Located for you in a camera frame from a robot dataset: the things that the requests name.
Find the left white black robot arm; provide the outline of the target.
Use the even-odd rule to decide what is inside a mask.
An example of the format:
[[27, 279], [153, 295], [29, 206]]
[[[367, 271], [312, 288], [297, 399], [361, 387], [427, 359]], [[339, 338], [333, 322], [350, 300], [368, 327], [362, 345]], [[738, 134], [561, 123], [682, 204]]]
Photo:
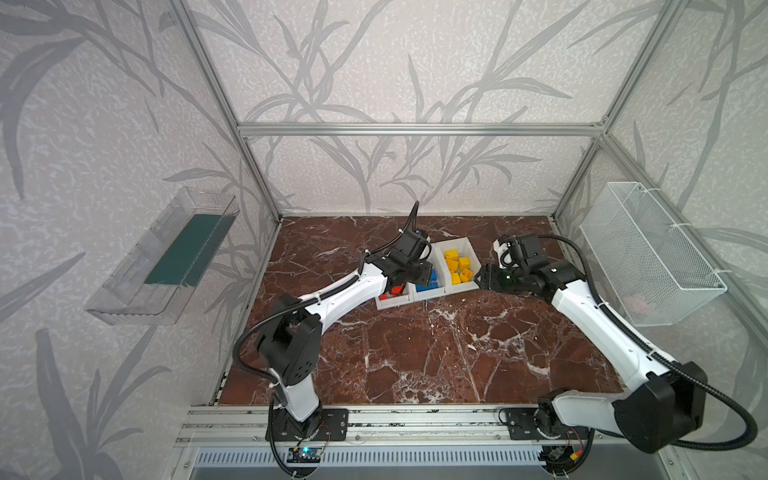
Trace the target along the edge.
[[323, 335], [361, 304], [408, 283], [428, 282], [431, 248], [424, 231], [403, 229], [385, 246], [366, 251], [340, 280], [313, 293], [281, 297], [266, 318], [237, 338], [232, 365], [268, 381], [288, 418], [313, 429], [322, 412], [312, 372]]

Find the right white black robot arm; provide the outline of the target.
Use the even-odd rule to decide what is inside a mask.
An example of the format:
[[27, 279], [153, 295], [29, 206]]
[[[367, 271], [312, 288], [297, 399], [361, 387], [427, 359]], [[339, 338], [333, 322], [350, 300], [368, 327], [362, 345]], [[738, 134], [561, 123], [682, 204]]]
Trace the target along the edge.
[[[729, 395], [709, 385], [694, 362], [680, 363], [648, 341], [599, 294], [579, 246], [563, 238], [580, 263], [551, 259], [544, 236], [502, 236], [493, 244], [497, 260], [476, 275], [479, 288], [500, 294], [528, 295], [550, 304], [569, 319], [610, 362], [623, 383], [617, 394], [559, 389], [539, 398], [533, 422], [551, 439], [571, 427], [598, 430], [626, 439], [644, 453], [673, 445], [723, 452], [744, 448], [758, 436], [753, 415]], [[736, 437], [716, 442], [689, 441], [703, 424], [707, 398], [713, 398], [744, 423]]]

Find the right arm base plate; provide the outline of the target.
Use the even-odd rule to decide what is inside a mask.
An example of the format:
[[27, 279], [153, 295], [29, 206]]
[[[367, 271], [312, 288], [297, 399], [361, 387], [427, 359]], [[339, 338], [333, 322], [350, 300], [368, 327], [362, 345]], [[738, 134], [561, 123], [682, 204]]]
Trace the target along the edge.
[[536, 422], [536, 407], [506, 407], [497, 411], [498, 422], [507, 430], [511, 440], [580, 441], [589, 438], [585, 427], [555, 426], [543, 429]]

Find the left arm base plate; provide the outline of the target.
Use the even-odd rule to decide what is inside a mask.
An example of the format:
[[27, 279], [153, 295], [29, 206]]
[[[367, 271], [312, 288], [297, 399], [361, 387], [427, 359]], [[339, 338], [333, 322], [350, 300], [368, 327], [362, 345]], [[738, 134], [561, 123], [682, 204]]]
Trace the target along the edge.
[[268, 415], [266, 439], [289, 441], [344, 441], [349, 426], [349, 410], [318, 407], [306, 420], [296, 420], [285, 408]]

